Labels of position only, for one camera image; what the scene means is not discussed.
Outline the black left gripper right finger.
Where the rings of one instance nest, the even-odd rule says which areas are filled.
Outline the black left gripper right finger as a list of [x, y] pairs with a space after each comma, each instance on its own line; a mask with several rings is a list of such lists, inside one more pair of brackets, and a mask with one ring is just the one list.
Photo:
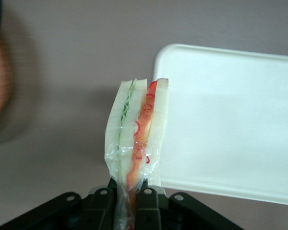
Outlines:
[[136, 199], [137, 230], [240, 230], [241, 227], [185, 192], [144, 183]]

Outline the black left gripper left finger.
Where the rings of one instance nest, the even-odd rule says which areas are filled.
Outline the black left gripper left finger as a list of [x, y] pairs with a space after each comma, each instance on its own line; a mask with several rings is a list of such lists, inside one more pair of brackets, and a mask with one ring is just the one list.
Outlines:
[[0, 230], [111, 230], [116, 195], [113, 179], [85, 198], [66, 192], [0, 225]]

